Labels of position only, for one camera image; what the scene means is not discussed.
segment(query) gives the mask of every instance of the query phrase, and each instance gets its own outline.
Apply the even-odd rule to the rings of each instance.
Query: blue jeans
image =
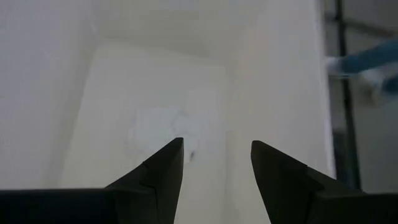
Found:
[[[391,62],[398,62],[398,39],[389,40],[377,47],[345,56],[339,61],[341,71],[344,73],[359,73]],[[398,75],[385,79],[382,90],[398,95]]]

